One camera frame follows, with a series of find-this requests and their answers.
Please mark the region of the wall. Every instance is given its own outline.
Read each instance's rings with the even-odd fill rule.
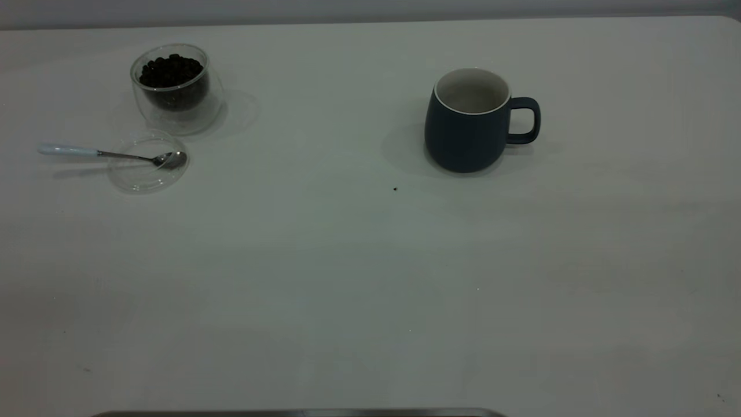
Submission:
[[[0,0],[0,28],[731,14],[740,0]]]

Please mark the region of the spoon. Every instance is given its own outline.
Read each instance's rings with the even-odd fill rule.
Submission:
[[[39,143],[39,153],[43,155],[64,155],[67,157],[104,157],[123,158],[127,160],[149,161],[156,167],[164,169],[177,169],[185,165],[187,155],[185,152],[167,152],[154,158],[139,157],[136,155],[116,154],[113,152],[99,151],[92,148],[80,148],[78,146],[56,145],[54,143]]]

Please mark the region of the white spoon handle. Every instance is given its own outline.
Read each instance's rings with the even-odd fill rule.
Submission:
[[[57,145],[55,143],[39,143],[39,153],[44,155],[65,155],[68,157],[97,157],[100,155],[97,149]]]

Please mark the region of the glass bowl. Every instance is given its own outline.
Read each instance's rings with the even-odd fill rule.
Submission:
[[[191,80],[173,87],[149,87],[139,81],[144,66],[150,61],[166,59],[173,54],[195,59],[203,70]],[[150,126],[171,134],[192,134],[207,128],[224,104],[222,83],[208,55],[193,45],[171,44],[149,50],[134,61],[130,73],[139,112]]]
[[[176,182],[190,164],[190,154],[185,146],[166,132],[150,129],[132,133],[129,140],[122,141],[114,152],[153,158],[178,151],[185,153],[187,159],[177,168],[168,168],[167,160],[158,167],[148,161],[111,158],[108,160],[108,178],[127,193],[154,192]]]

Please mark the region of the dark blue mug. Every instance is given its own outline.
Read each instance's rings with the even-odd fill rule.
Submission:
[[[533,129],[509,133],[510,112],[529,108]],[[493,164],[505,145],[533,142],[540,132],[540,107],[527,97],[512,98],[501,76],[481,68],[445,74],[432,90],[425,123],[425,145],[432,158],[454,172],[474,172]]]

